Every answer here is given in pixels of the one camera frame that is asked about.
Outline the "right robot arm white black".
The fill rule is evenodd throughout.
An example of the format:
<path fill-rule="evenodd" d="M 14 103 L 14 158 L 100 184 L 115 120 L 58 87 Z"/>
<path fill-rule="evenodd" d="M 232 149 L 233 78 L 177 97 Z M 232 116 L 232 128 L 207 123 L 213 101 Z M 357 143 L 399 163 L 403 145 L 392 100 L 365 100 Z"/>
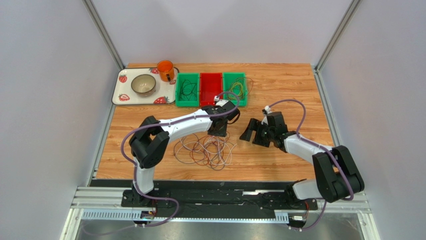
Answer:
<path fill-rule="evenodd" d="M 295 155 L 313 165 L 315 178 L 290 183 L 286 199 L 297 203 L 307 199 L 323 199 L 328 203 L 351 200 L 365 189 L 364 180 L 350 150 L 343 145 L 328 146 L 290 131 L 281 112 L 265 114 L 263 120 L 251 118 L 240 140 Z"/>

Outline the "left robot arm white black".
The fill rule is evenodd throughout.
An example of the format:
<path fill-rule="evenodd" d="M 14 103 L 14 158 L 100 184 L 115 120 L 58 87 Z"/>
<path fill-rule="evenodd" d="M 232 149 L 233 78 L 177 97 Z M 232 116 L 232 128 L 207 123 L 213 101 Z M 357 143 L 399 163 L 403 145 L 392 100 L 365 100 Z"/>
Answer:
<path fill-rule="evenodd" d="M 130 131 L 120 144 L 122 156 L 133 164 L 132 188 L 123 192 L 123 207 L 145 207 L 156 201 L 173 202 L 167 196 L 151 196 L 154 189 L 155 167 L 163 160 L 169 143 L 192 134 L 208 132 L 219 136 L 226 134 L 229 121 L 240 116 L 238 104 L 220 99 L 193 113 L 172 119 L 148 116 L 140 126 Z"/>

